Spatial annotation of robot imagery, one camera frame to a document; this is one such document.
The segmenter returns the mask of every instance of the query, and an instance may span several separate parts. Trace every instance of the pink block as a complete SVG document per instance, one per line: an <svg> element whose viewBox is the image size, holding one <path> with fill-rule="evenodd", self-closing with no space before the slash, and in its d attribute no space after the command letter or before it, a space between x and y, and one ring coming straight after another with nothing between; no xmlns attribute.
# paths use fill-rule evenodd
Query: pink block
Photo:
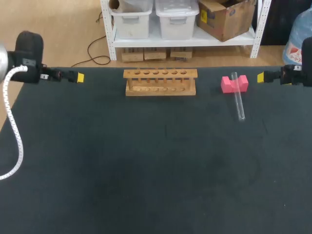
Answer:
<svg viewBox="0 0 312 234"><path fill-rule="evenodd" d="M247 76L242 75L238 78L238 85L241 92L247 92L248 89L248 80Z"/></svg>
<svg viewBox="0 0 312 234"><path fill-rule="evenodd" d="M229 77L222 77L221 88L224 94L233 92L232 83Z"/></svg>
<svg viewBox="0 0 312 234"><path fill-rule="evenodd" d="M246 92L248 89L248 80L245 75L238 78L238 85L241 92ZM234 93L238 91L236 87L236 82L230 80L229 77L222 77L221 81L222 92L225 93Z"/></svg>

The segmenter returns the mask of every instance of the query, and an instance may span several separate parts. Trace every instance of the black table surface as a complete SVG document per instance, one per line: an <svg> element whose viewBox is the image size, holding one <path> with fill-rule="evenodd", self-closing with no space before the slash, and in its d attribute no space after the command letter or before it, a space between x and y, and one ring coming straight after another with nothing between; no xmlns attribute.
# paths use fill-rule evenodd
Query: black table surface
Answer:
<svg viewBox="0 0 312 234"><path fill-rule="evenodd" d="M0 233L312 233L312 89L257 84L264 69L200 68L194 97L125 97L117 68L24 85ZM232 71L249 79L245 122L220 89ZM6 121L0 174L17 157Z"/></svg>

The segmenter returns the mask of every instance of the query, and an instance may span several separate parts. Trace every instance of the bin lid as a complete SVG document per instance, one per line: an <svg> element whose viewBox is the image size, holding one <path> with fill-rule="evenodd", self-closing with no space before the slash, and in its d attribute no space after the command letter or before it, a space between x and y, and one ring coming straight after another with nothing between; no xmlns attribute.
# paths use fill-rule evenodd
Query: bin lid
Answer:
<svg viewBox="0 0 312 234"><path fill-rule="evenodd" d="M195 16L199 14L195 0L156 0L156 14L160 17Z"/></svg>

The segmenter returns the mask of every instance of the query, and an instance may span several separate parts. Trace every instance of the wooden block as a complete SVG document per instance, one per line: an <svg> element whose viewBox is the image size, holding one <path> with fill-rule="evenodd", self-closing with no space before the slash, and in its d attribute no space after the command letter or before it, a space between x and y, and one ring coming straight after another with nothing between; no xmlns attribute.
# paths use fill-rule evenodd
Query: wooden block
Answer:
<svg viewBox="0 0 312 234"><path fill-rule="evenodd" d="M125 70L126 96L196 95L196 69Z"/></svg>
<svg viewBox="0 0 312 234"><path fill-rule="evenodd" d="M166 59L167 58L167 52L166 48L144 48L144 59L150 60L150 59Z"/></svg>
<svg viewBox="0 0 312 234"><path fill-rule="evenodd" d="M140 62L144 61L143 48L124 48L121 53L123 62Z"/></svg>
<svg viewBox="0 0 312 234"><path fill-rule="evenodd" d="M190 59L193 55L192 47L172 47L170 50L170 57Z"/></svg>

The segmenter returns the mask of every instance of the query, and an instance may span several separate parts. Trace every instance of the wooden floor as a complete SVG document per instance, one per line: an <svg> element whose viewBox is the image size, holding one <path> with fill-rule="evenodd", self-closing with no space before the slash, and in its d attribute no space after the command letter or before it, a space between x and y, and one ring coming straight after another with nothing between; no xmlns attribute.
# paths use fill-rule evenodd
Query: wooden floor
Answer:
<svg viewBox="0 0 312 234"><path fill-rule="evenodd" d="M87 46L105 35L103 21L96 23L101 12L99 0L1 0L0 42L13 50L18 34L28 30L42 35L44 40L43 63L48 66L69 67L87 60ZM251 47L209 47L195 49L189 62L138 62L112 61L109 67L218 67L218 66L271 66L282 65L283 46L262 46L258 58L250 59ZM109 55L106 40L90 49L95 56ZM89 62L84 67L98 67ZM16 99L21 83L10 84L11 103ZM6 118L0 98L0 126Z"/></svg>

